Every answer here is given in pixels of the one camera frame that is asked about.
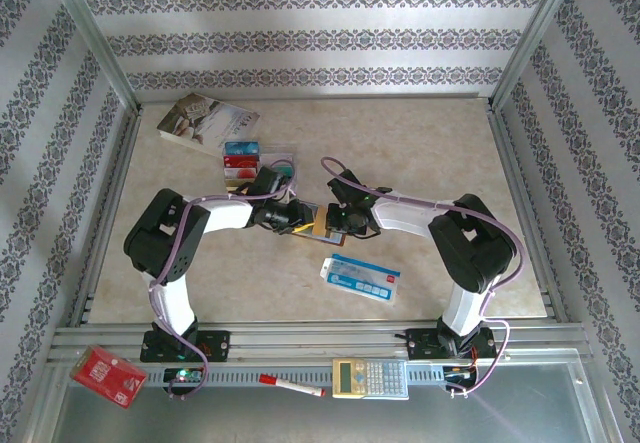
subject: marble-patterned surface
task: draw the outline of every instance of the marble-patterned surface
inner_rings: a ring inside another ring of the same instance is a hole
[[[262,115],[263,144],[296,148],[301,199],[327,204],[333,195],[320,158],[342,160],[369,186],[435,200],[466,192],[482,198],[519,230],[515,209],[484,113],[484,100],[362,99],[240,101]],[[165,141],[155,127],[171,105],[146,105],[90,314],[92,323],[150,322],[145,284],[123,241],[164,187],[199,196],[224,192],[219,159]],[[393,305],[331,287],[324,258],[338,252],[402,272]],[[432,242],[387,231],[344,247],[261,228],[223,230],[201,242],[188,273],[200,321],[435,319],[453,283]],[[531,267],[494,298],[491,316],[545,316]]]

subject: patterned wallpaper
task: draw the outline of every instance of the patterned wallpaper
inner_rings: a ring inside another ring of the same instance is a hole
[[[640,441],[638,1],[563,0],[502,112],[625,441]]]
[[[86,0],[141,101],[489,96],[540,0]]]
[[[0,442],[20,431],[67,322],[126,131],[60,0],[0,0]]]

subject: yellow calculator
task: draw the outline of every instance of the yellow calculator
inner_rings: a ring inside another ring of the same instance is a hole
[[[407,362],[393,358],[336,358],[333,397],[408,400]]]

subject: table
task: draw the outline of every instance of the table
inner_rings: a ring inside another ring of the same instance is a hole
[[[262,115],[258,139],[296,149],[298,195],[335,201],[321,168],[325,155],[342,160],[368,186],[451,200],[478,195],[494,215],[522,235],[483,99],[339,99],[232,102]],[[146,286],[122,245],[161,188],[200,196],[225,191],[221,160],[162,139],[155,127],[171,104],[145,105],[126,182],[98,280],[90,323],[153,319]],[[402,272],[393,305],[353,295],[319,276],[334,252]],[[203,238],[188,273],[200,321],[412,320],[442,314],[452,288],[432,242],[387,231],[344,247],[261,228],[223,230]],[[490,316],[546,316],[535,276],[499,292]]]

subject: red marker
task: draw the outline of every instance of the red marker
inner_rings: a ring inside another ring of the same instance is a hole
[[[313,396],[325,396],[327,392],[322,388],[316,388],[315,386],[299,385],[297,383],[291,383],[290,381],[283,380],[282,378],[276,378],[275,376],[260,375],[260,383],[265,385],[281,386],[282,388],[288,388],[294,391],[300,391]]]

